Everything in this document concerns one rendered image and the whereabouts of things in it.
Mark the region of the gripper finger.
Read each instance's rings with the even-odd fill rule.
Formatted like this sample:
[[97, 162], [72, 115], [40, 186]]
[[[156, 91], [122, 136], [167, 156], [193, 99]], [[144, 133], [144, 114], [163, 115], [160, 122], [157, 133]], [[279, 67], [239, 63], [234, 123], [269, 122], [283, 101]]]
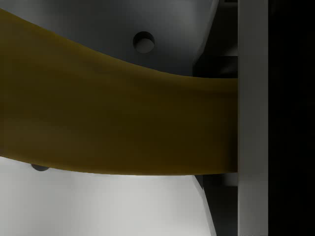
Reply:
[[219, 0], [204, 50], [193, 65], [192, 75], [238, 77], [238, 0]]
[[210, 210], [214, 236], [238, 236], [238, 174], [196, 175]]

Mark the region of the yellow banana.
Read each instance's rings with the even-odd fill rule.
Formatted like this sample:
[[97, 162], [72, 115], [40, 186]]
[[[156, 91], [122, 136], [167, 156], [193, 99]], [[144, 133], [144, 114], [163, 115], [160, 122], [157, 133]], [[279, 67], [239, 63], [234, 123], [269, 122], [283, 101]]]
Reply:
[[238, 81], [128, 63], [0, 8], [0, 156], [176, 176], [238, 169]]

